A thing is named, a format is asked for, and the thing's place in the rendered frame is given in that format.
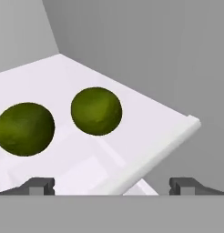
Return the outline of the green lime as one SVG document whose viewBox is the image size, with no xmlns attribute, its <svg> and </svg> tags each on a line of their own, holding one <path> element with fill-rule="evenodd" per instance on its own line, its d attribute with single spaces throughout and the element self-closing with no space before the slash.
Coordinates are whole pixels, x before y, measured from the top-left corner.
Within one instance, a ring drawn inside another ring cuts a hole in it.
<svg viewBox="0 0 224 233">
<path fill-rule="evenodd" d="M 52 114 L 39 104 L 16 104 L 0 115 L 0 147 L 13 155 L 29 157 L 44 151 L 54 133 Z"/>
<path fill-rule="evenodd" d="M 122 106 L 113 92 L 103 87 L 89 87 L 73 98 L 71 117 L 81 131 L 103 136 L 118 127 L 122 119 Z"/>
</svg>

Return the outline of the white fridge shelf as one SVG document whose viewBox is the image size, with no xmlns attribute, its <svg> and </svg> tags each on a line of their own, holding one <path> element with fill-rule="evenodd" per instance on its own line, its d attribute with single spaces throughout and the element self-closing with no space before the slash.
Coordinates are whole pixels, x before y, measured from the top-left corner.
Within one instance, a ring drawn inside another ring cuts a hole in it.
<svg viewBox="0 0 224 233">
<path fill-rule="evenodd" d="M 103 137 L 79 130 L 70 105 L 84 88 L 102 86 L 119 98 L 123 115 Z M 55 55 L 0 73 L 0 115 L 22 102 L 45 106 L 56 131 L 48 148 L 32 157 L 17 157 L 0 147 L 0 192 L 31 177 L 51 177 L 58 195 L 122 195 L 152 190 L 144 176 L 200 127 L 185 116 L 78 62 Z"/>
</svg>

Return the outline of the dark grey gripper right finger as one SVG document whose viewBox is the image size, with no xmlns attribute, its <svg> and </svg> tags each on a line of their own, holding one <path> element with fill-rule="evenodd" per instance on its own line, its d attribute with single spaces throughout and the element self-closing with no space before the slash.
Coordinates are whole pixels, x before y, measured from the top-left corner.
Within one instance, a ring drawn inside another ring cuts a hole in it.
<svg viewBox="0 0 224 233">
<path fill-rule="evenodd" d="M 171 177 L 169 179 L 170 195 L 224 195 L 223 191 L 205 187 L 193 177 Z"/>
</svg>

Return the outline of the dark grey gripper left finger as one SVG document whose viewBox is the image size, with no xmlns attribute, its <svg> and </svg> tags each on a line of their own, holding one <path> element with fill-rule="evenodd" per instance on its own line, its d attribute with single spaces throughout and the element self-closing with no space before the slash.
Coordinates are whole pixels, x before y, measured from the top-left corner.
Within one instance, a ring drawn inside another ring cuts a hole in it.
<svg viewBox="0 0 224 233">
<path fill-rule="evenodd" d="M 0 192 L 0 196 L 49 196 L 55 194 L 54 186 L 53 177 L 32 177 L 19 187 Z"/>
</svg>

